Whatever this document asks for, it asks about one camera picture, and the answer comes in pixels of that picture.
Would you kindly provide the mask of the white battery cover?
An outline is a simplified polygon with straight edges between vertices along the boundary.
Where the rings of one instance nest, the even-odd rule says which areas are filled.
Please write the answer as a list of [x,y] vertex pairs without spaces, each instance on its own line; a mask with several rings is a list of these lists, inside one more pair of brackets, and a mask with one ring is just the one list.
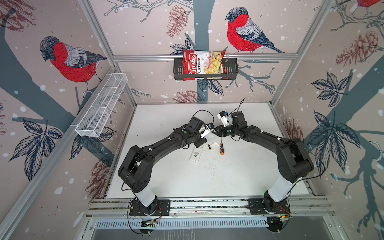
[[217,142],[213,142],[210,144],[210,147],[212,150],[215,150],[215,149],[219,149],[220,148],[220,144],[217,143]]

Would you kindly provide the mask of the orange black screwdriver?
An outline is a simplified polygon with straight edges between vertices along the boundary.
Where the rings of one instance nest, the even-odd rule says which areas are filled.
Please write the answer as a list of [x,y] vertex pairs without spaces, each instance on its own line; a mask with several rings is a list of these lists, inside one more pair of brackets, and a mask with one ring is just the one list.
[[221,138],[221,142],[220,142],[220,154],[221,155],[225,154],[225,149],[224,149],[224,144],[223,144],[222,138]]

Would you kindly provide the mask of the grey-faced white remote control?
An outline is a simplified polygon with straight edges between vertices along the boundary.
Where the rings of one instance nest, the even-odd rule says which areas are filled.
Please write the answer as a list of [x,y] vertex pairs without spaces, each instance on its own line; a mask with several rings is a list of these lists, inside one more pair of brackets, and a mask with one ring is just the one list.
[[213,130],[212,129],[205,129],[204,132],[201,134],[201,138],[203,140],[210,140],[212,139],[213,137],[216,137],[216,135],[213,133]]

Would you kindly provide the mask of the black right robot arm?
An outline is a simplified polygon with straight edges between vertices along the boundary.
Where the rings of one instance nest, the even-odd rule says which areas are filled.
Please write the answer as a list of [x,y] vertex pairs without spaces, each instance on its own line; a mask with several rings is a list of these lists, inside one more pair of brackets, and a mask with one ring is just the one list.
[[314,164],[299,138],[283,138],[248,125],[242,112],[218,114],[222,121],[215,127],[214,133],[219,137],[235,137],[248,143],[259,145],[277,156],[279,175],[272,187],[264,193],[263,205],[268,213],[275,213],[287,198],[294,186],[302,181],[311,171]]

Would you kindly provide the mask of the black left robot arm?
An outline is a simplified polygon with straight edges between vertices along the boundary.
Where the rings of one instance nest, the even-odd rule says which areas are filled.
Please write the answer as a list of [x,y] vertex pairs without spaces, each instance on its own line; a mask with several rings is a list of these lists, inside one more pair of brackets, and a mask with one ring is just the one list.
[[206,135],[214,129],[214,123],[204,123],[197,117],[179,128],[173,129],[164,139],[145,147],[130,148],[118,170],[118,176],[128,185],[142,207],[157,206],[157,196],[149,187],[154,165],[168,154],[194,145],[200,147],[207,142]]

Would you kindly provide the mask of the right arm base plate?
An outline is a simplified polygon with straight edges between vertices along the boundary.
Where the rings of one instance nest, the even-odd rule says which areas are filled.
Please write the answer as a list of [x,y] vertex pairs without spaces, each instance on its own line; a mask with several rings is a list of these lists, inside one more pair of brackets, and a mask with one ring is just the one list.
[[290,215],[291,209],[288,199],[281,202],[274,202],[272,199],[248,199],[247,209],[251,215]]

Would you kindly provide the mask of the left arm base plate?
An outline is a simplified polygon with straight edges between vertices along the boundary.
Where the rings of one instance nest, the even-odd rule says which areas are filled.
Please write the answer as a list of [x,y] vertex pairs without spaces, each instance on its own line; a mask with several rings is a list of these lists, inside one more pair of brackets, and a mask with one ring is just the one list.
[[145,207],[138,199],[133,199],[129,206],[130,217],[160,217],[170,214],[171,201],[155,199],[148,207]]

